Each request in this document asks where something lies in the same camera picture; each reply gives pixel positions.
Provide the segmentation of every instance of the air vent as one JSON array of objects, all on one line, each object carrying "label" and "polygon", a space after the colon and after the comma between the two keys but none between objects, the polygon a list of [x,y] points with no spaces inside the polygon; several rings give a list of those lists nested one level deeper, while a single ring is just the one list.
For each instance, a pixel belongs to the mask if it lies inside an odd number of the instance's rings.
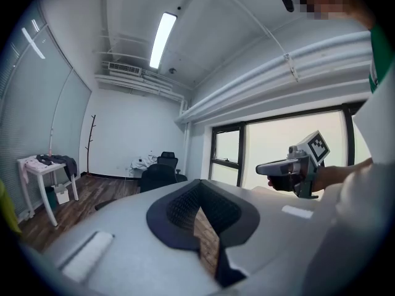
[{"label": "air vent", "polygon": [[115,62],[109,62],[109,70],[113,72],[122,72],[127,73],[133,76],[141,76],[141,68],[125,65],[125,64],[117,64]]}]

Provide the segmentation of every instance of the ceiling light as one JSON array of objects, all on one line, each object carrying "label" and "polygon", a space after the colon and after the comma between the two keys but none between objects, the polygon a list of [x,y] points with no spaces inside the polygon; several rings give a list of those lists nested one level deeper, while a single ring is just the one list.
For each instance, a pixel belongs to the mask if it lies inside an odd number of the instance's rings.
[{"label": "ceiling light", "polygon": [[31,20],[31,22],[33,23],[33,26],[35,27],[36,32],[38,32],[40,29],[38,28],[38,25],[37,25],[37,23],[36,23],[36,20],[33,19],[33,20]]},{"label": "ceiling light", "polygon": [[36,43],[31,39],[29,33],[27,33],[26,28],[24,28],[24,27],[22,28],[22,33],[23,33],[23,35],[25,35],[27,41],[32,46],[32,48],[36,51],[36,53],[39,55],[39,57],[41,59],[45,59],[43,53],[38,49]]},{"label": "ceiling light", "polygon": [[167,12],[163,13],[162,20],[160,20],[158,32],[156,32],[154,47],[151,54],[151,61],[149,63],[150,67],[159,68],[160,58],[162,58],[168,36],[172,31],[176,19],[177,16],[173,14]]}]

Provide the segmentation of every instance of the window frame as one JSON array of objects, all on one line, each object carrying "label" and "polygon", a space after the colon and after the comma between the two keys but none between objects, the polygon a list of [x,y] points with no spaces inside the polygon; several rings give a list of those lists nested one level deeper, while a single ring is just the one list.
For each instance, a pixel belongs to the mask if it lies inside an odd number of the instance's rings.
[{"label": "window frame", "polygon": [[[216,163],[218,165],[223,165],[225,167],[237,169],[238,175],[237,175],[237,184],[236,185],[237,186],[241,185],[241,180],[243,178],[243,165],[244,165],[244,154],[245,154],[245,152],[244,152],[245,129],[246,129],[245,122],[214,127],[212,129],[209,179],[211,179],[211,175],[212,175],[212,164]],[[229,133],[232,131],[239,131],[239,150],[238,150],[237,163],[215,158],[215,152],[216,152],[216,146],[217,146],[217,135],[222,134],[222,133]]]},{"label": "window frame", "polygon": [[[355,115],[358,110],[363,106],[365,101],[344,103],[341,105],[333,105],[330,107],[322,107],[319,109],[303,110],[299,112],[286,113],[275,115],[272,117],[257,118],[255,120],[242,121],[239,123],[232,123],[228,125],[218,126],[212,128],[212,139],[211,139],[211,153],[210,153],[210,169],[209,169],[209,179],[212,176],[212,164],[216,163],[218,165],[223,165],[225,167],[238,169],[237,186],[241,186],[244,174],[244,158],[246,151],[246,125],[254,123],[262,123],[264,121],[281,120],[283,118],[300,117],[306,115],[313,115],[325,112],[342,112],[344,116],[344,124],[346,126],[345,132],[347,134],[347,166],[353,165],[355,162],[355,136],[354,127],[352,124],[352,116]],[[230,131],[239,131],[239,152],[238,152],[238,162],[230,162],[225,160],[219,160],[215,158],[216,144],[217,144],[217,134],[227,133]]]}]

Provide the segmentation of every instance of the white table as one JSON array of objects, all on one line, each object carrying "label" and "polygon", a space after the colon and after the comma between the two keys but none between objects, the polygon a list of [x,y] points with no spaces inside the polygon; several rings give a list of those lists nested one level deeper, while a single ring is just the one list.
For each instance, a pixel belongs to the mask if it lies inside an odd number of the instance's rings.
[{"label": "white table", "polygon": [[[18,159],[18,162],[25,162],[24,159]],[[45,186],[44,186],[44,180],[43,180],[43,175],[47,173],[52,173],[53,181],[55,184],[57,184],[56,181],[56,175],[54,172],[58,169],[63,169],[66,165],[60,164],[60,163],[53,163],[52,165],[47,166],[46,168],[43,169],[37,169],[37,168],[32,168],[28,165],[25,166],[26,170],[32,174],[34,174],[37,177],[37,182],[38,182],[38,187],[39,191],[41,193],[41,197],[43,198],[44,206],[47,211],[48,217],[51,220],[51,223],[56,227],[57,226],[57,221],[55,219],[54,213],[52,212],[51,206],[49,206],[47,194],[45,192]],[[29,217],[32,218],[35,215],[35,210],[33,209],[33,206],[31,204],[31,200],[29,198],[29,193],[27,191],[27,185],[26,181],[23,178],[23,174],[20,169],[20,165],[18,164],[19,168],[19,178],[20,178],[20,183],[22,185],[22,191],[23,191],[23,196],[25,197],[25,201],[27,203],[28,209],[29,209]],[[75,186],[75,177],[74,175],[71,176],[72,179],[72,187],[73,187],[73,193],[74,193],[74,199],[78,200],[78,193],[77,193],[77,187]]]}]

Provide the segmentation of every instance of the black chair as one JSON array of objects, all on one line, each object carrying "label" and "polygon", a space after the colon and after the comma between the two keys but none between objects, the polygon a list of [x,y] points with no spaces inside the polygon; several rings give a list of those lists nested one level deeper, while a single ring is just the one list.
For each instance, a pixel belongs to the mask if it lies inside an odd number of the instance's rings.
[{"label": "black chair", "polygon": [[177,183],[174,168],[170,165],[155,164],[143,172],[140,180],[140,193]]},{"label": "black chair", "polygon": [[175,157],[174,152],[163,151],[157,162],[159,165],[170,165],[175,170],[178,158]]}]

